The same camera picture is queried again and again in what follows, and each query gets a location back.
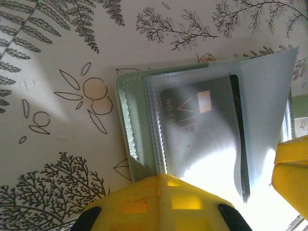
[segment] card holder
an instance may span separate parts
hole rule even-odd
[[[293,49],[254,59],[120,75],[116,81],[117,101],[132,180],[169,173],[225,199],[232,201],[240,197],[246,201],[249,188],[260,185],[260,179],[270,182],[267,167],[271,168],[269,160],[274,158],[278,143],[296,52],[297,49]],[[231,77],[235,76],[241,99],[241,119],[231,84]],[[197,138],[185,139],[185,134],[179,133],[181,152],[176,152],[171,147],[172,126],[166,122],[168,109],[167,105],[162,105],[162,100],[166,101],[166,97],[183,100],[182,93],[178,92],[189,92],[191,86],[200,88],[194,92],[198,115],[207,116],[199,118],[203,132]],[[218,93],[222,87],[224,90],[220,91],[225,96]],[[198,102],[198,96],[204,100]],[[213,100],[211,110],[206,102],[209,97]],[[219,109],[223,104],[229,109]],[[178,123],[180,120],[188,122],[190,117],[187,116],[193,109],[182,107],[180,111],[185,112],[186,117],[180,119],[177,114]],[[182,130],[193,128],[188,126],[186,124]],[[243,141],[246,160],[242,155]]]

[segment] table surface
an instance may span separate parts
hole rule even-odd
[[[66,224],[131,183],[123,72],[299,45],[292,94],[308,92],[305,0],[0,0],[0,18],[1,230]]]

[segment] black spot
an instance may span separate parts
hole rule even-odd
[[[225,204],[219,204],[218,209],[230,231],[252,231],[242,215],[235,208]]]
[[[100,207],[93,207],[83,212],[71,228],[71,231],[90,231],[101,210]]]

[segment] yellow plastic object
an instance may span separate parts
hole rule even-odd
[[[94,224],[85,228],[91,220],[87,212],[97,208],[101,210]],[[247,225],[228,201],[167,174],[143,179],[100,199],[82,216],[72,231],[230,231]]]
[[[308,136],[278,144],[272,185],[308,219]]]

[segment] card chip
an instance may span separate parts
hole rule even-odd
[[[208,112],[212,110],[210,91],[205,90],[198,93],[198,102],[200,113]]]

